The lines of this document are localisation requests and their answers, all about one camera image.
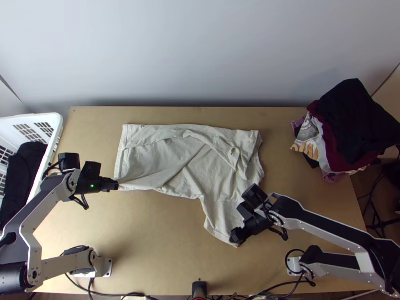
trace tan table surface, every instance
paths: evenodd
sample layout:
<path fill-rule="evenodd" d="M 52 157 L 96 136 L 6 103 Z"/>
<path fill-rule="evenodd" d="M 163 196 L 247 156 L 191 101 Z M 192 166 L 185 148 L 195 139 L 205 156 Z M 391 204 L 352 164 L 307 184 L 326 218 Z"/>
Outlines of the tan table surface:
<path fill-rule="evenodd" d="M 102 163 L 101 175 L 114 176 L 123 124 L 197 124 L 259 130 L 264 140 L 259 156 L 265 171 L 260 186 L 299 200 L 315 213 L 365 230 L 349 177 L 337 184 L 323 181 L 303 155 L 290 150 L 294 141 L 290 120 L 304 108 L 243 107 L 73 107 L 58 152 L 80 154 L 85 161 Z M 148 295 L 189 295 L 192 282 L 208 282 L 212 295 L 258 293 L 273 285 L 296 280 L 287 275 L 286 253 L 318 245 L 325 252 L 347 253 L 303 231 L 289 231 L 289 240 L 265 231 L 240 248 L 216 239 L 203 227 L 199 200 L 172 197 L 155 191 L 98 193 L 87 196 L 90 209 L 59 203 L 36 230 L 43 258 L 58 256 L 77 245 L 93 247 L 114 259 L 110 278 L 97 278 L 94 290 L 103 293 L 144 292 Z M 87 288 L 88 279 L 79 279 Z M 333 276 L 300 284 L 298 293 L 371 289 Z M 277 289 L 289 292 L 293 286 Z M 45 281 L 38 292 L 84 293 L 65 276 Z"/>

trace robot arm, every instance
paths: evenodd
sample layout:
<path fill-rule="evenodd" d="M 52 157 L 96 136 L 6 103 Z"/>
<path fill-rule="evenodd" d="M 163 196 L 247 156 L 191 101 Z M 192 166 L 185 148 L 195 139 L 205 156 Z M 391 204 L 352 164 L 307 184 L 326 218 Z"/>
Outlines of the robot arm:
<path fill-rule="evenodd" d="M 0 294 L 30 293 L 43 281 L 70 272 L 82 277 L 109 277 L 113 261 L 98 257 L 85 246 L 64 251 L 62 256 L 42 260 L 42 247 L 34 232 L 59 201 L 71 202 L 75 195 L 117 190 L 118 183 L 100 177 L 101 164 L 87 162 L 81 172 L 79 155 L 58 156 L 61 174 L 49 176 L 40 193 L 4 227 L 0 239 Z"/>
<path fill-rule="evenodd" d="M 325 253 L 310 246 L 301 257 L 291 257 L 288 273 L 306 277 L 334 275 L 378 287 L 382 293 L 399 298 L 400 247 L 389 239 L 374 238 L 367 232 L 310 212 L 296 200 L 273 193 L 267 196 L 256 184 L 242 196 L 237 208 L 244 226 L 232 230 L 231 243 L 243 244 L 251 235 L 268 229 L 287 240 L 286 230 L 303 230 L 355 255 Z M 282 228 L 282 232 L 272 228 Z"/>

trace white t-shirt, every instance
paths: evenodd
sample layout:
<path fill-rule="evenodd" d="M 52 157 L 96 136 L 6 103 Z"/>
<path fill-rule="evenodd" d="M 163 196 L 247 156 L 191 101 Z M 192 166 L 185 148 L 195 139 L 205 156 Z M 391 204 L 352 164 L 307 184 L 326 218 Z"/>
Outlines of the white t-shirt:
<path fill-rule="evenodd" d="M 242 193 L 264 177 L 257 130 L 203 125 L 123 125 L 114 177 L 120 191 L 155 190 L 200 199 L 204 227 L 228 243 L 243 225 Z"/>

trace white laundry basket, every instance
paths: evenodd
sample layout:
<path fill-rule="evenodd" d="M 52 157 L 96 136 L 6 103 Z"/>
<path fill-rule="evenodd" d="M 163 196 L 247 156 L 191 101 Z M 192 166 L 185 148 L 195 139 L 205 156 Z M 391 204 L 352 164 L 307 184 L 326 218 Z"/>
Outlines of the white laundry basket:
<path fill-rule="evenodd" d="M 0 118 L 0 206 L 4 198 L 9 157 L 27 142 L 48 145 L 30 191 L 29 202 L 40 192 L 42 175 L 53 161 L 62 132 L 63 117 L 58 113 L 32 113 Z"/>

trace metal bracket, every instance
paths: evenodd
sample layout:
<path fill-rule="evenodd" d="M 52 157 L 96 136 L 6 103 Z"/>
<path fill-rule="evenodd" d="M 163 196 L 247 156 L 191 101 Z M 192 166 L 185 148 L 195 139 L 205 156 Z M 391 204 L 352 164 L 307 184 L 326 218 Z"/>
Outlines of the metal bracket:
<path fill-rule="evenodd" d="M 113 269 L 113 260 L 111 258 L 97 257 L 93 266 L 95 270 L 76 274 L 74 276 L 76 278 L 108 278 L 111 276 L 111 271 Z"/>
<path fill-rule="evenodd" d="M 311 272 L 310 272 L 310 270 L 309 270 L 308 268 L 303 267 L 301 264 L 299 264 L 299 261 L 300 261 L 301 259 L 302 259 L 301 256 L 298 256 L 298 257 L 289 257 L 289 258 L 287 259 L 287 266 L 290 268 L 290 270 L 287 269 L 287 274 L 288 274 L 289 276 L 293 276 L 293 277 L 300 277 L 301 274 L 293 273 L 293 272 L 291 272 L 291 270 L 294 271 L 294 272 L 302 272 L 302 271 L 305 271 L 304 277 L 306 277 L 307 279 L 309 279 L 309 280 L 312 281 L 312 280 L 313 280 L 313 274 L 311 274 Z"/>

